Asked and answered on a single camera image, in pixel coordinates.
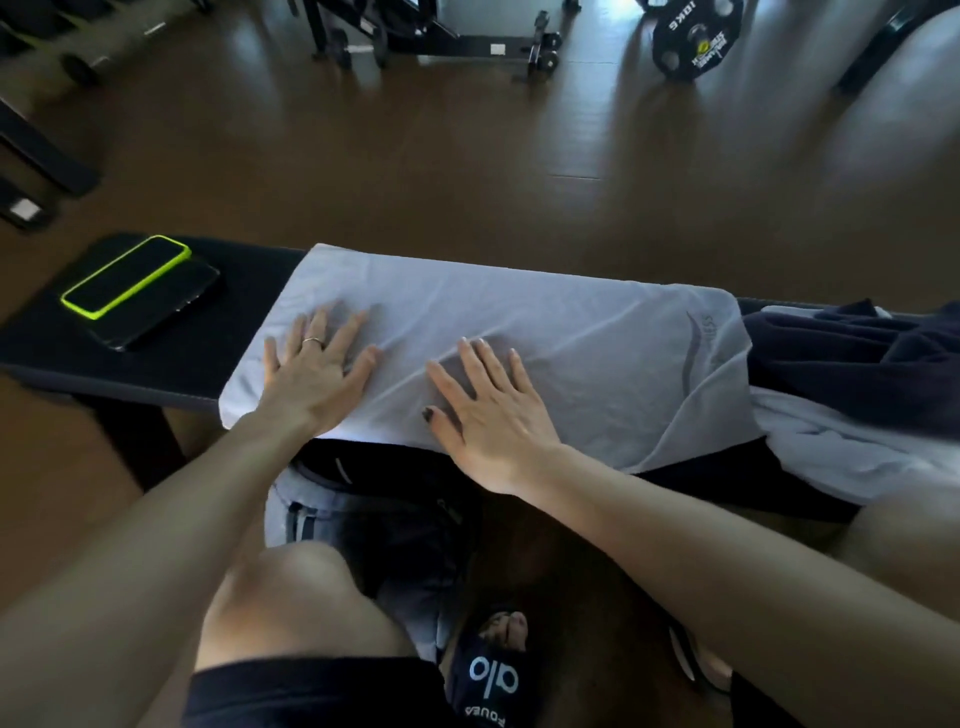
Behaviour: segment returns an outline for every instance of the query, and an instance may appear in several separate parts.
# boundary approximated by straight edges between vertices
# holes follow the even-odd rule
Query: black slide sandal
[[[704,673],[700,661],[697,659],[696,650],[690,643],[690,636],[686,627],[676,621],[666,610],[662,611],[667,620],[670,644],[673,646],[674,655],[677,657],[677,662],[680,663],[680,669],[684,672],[686,678],[708,695],[729,697],[730,691],[715,685]]]
[[[478,610],[467,620],[453,653],[446,699],[457,716],[478,726],[530,728],[534,683],[529,652],[488,643],[480,628],[496,614],[519,612],[512,605]]]

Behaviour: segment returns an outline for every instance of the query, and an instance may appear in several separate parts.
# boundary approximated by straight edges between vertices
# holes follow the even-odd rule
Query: neon green phone case
[[[85,310],[85,309],[83,309],[83,308],[80,308],[80,307],[79,307],[78,305],[76,305],[75,303],[71,303],[71,302],[69,302],[69,301],[67,300],[67,296],[69,296],[71,293],[73,293],[74,291],[76,291],[78,288],[80,288],[80,287],[81,287],[82,285],[84,285],[85,283],[87,283],[87,282],[95,279],[97,276],[99,276],[99,275],[102,274],[104,271],[106,271],[106,269],[109,268],[111,265],[120,262],[120,261],[123,260],[125,257],[127,257],[127,255],[131,254],[133,251],[135,251],[137,248],[139,248],[141,245],[146,245],[146,244],[149,243],[151,240],[156,240],[156,239],[158,239],[158,238],[159,238],[160,240],[167,240],[167,241],[173,243],[174,245],[179,245],[181,248],[183,248],[182,252],[180,252],[179,255],[177,255],[177,256],[174,257],[174,258],[171,258],[171,259],[168,260],[166,263],[164,263],[162,266],[160,266],[159,268],[157,268],[155,271],[153,271],[153,272],[152,272],[149,276],[147,276],[145,279],[141,280],[140,282],[138,282],[138,283],[136,283],[135,285],[133,285],[133,286],[131,286],[130,288],[128,288],[126,291],[124,291],[123,293],[121,293],[119,296],[117,296],[115,299],[113,299],[113,301],[111,301],[110,303],[108,303],[107,305],[105,305],[105,306],[104,306],[103,308],[101,308],[100,310],[97,310],[97,311],[87,311],[87,310]],[[166,235],[151,235],[151,236],[148,237],[146,240],[144,240],[142,243],[137,243],[137,244],[134,245],[132,248],[130,248],[128,251],[126,251],[124,254],[122,254],[122,255],[114,258],[114,259],[113,259],[111,262],[109,262],[107,265],[105,265],[104,267],[100,268],[100,269],[97,270],[96,272],[91,273],[91,274],[90,274],[89,276],[87,276],[85,279],[81,280],[79,283],[77,283],[76,285],[72,286],[68,291],[65,291],[65,292],[60,296],[60,302],[61,302],[63,305],[65,305],[67,308],[69,308],[71,311],[73,311],[74,313],[79,313],[79,314],[80,314],[81,316],[83,316],[85,319],[90,319],[91,321],[96,321],[97,319],[101,318],[104,314],[106,314],[108,311],[110,311],[111,309],[116,308],[118,305],[120,305],[122,302],[124,302],[124,301],[125,301],[126,299],[128,299],[130,296],[134,295],[134,294],[137,293],[138,291],[142,291],[144,288],[146,288],[148,285],[150,285],[152,282],[154,282],[156,279],[158,279],[158,278],[159,278],[160,276],[162,276],[164,273],[166,273],[167,271],[169,271],[171,268],[173,268],[174,266],[178,265],[179,263],[184,262],[187,258],[190,257],[190,253],[191,253],[191,252],[190,252],[190,249],[187,248],[185,245],[183,245],[183,243],[179,242],[179,240],[174,240],[173,238],[167,237]]]

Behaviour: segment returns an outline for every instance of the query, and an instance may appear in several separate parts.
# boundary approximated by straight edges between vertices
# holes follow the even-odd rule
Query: gym equipment
[[[0,18],[15,34],[41,40],[73,28],[57,10],[53,0],[0,0]]]
[[[643,8],[644,13],[652,17],[662,13],[663,9],[670,4],[670,0],[636,0],[636,2]]]
[[[960,0],[914,0],[904,5],[871,39],[834,87],[854,95],[863,90],[903,42],[927,20],[960,6]]]
[[[670,0],[656,12],[654,64],[671,81],[703,76],[740,38],[743,6],[744,0]]]
[[[81,20],[96,20],[113,12],[113,6],[107,0],[54,0],[54,5],[64,14]]]
[[[564,12],[580,10],[579,0],[564,0]],[[534,34],[516,36],[461,36],[437,19],[437,0],[303,0],[303,10],[317,46],[315,58],[330,56],[345,70],[352,66],[347,33],[333,26],[339,18],[372,41],[377,65],[385,67],[391,53],[415,56],[496,58],[526,61],[527,74],[553,73],[560,63],[559,33],[547,33],[550,15],[540,11]]]
[[[54,215],[13,182],[0,177],[0,217],[23,231],[31,232],[46,227]]]
[[[0,139],[27,164],[71,195],[100,184],[100,175],[68,157],[29,121],[0,100]]]

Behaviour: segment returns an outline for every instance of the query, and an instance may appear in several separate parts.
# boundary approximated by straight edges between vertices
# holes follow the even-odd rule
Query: knee
[[[851,524],[841,561],[960,619],[960,489],[916,487],[878,498]]]
[[[204,620],[197,669],[265,657],[408,654],[416,650],[406,633],[360,594],[343,556],[301,542],[228,573]]]

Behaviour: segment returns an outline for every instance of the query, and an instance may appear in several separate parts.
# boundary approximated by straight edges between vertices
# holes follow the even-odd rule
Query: dark clothing
[[[914,320],[880,318],[868,300],[743,323],[751,384],[869,425],[960,439],[960,302]]]
[[[739,675],[731,693],[733,728],[801,728]],[[436,666],[415,657],[250,660],[198,672],[184,728],[482,726],[454,715]]]

